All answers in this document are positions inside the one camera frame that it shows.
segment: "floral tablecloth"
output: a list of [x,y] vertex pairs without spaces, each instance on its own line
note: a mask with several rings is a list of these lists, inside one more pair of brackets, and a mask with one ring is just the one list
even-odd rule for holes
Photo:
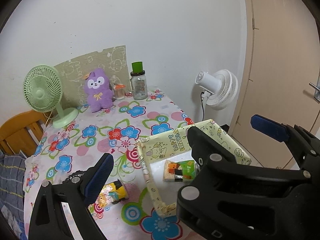
[[[107,183],[120,179],[129,199],[101,208],[96,202],[90,213],[108,239],[185,239],[195,236],[176,216],[161,219],[153,210],[147,193],[135,142],[138,138],[192,124],[192,120],[163,92],[155,89],[145,100],[135,101],[131,94],[115,101],[111,109],[91,113],[79,108],[78,117],[68,126],[55,129],[49,125],[35,154],[26,160],[24,222],[26,234],[33,204],[41,182],[52,183],[64,175],[85,171],[95,165],[104,152],[114,157],[114,169]],[[164,200],[176,201],[176,192],[163,189]],[[68,224],[75,239],[82,239],[68,205],[64,204]]]

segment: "yellow bow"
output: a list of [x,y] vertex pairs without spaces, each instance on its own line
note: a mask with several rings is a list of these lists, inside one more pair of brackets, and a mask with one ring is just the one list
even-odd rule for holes
[[98,99],[101,99],[100,96],[102,96],[102,93],[98,93],[98,94],[94,95],[93,97],[97,98],[97,101],[98,101]]

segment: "power cord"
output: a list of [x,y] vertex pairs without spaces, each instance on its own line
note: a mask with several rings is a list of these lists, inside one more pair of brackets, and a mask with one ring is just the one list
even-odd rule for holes
[[53,117],[51,117],[52,112],[53,112],[53,111],[51,111],[49,117],[47,117],[47,115],[46,115],[45,113],[43,113],[43,115],[47,118],[47,121],[46,121],[45,124],[44,124],[46,127],[47,127],[47,123],[50,122],[51,119],[53,119]]
[[201,106],[202,106],[202,121],[204,119],[204,108],[203,108],[203,101],[202,101],[202,95],[204,94],[204,92],[201,92],[200,94],[200,100],[201,100]]

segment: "wrapping paper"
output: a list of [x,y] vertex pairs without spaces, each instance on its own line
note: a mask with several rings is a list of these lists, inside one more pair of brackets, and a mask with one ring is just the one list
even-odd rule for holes
[[188,143],[187,133],[191,126],[198,127],[231,152],[236,157],[237,163],[245,165],[251,164],[251,159],[247,153],[212,119],[139,139],[137,141],[137,149],[143,177],[156,213],[161,218],[176,215],[177,205],[176,203],[167,205],[162,201],[152,176],[150,163],[190,151],[191,147]]

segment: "white desk fan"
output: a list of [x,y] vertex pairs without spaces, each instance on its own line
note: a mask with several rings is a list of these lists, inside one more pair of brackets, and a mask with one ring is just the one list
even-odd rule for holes
[[238,80],[227,69],[210,75],[201,71],[196,77],[196,84],[205,90],[202,96],[203,107],[211,106],[214,110],[224,109],[236,96]]
[[62,83],[54,67],[37,66],[32,68],[23,82],[23,94],[31,108],[37,112],[50,112],[57,109],[53,118],[53,127],[58,129],[71,123],[79,114],[73,107],[62,109]]

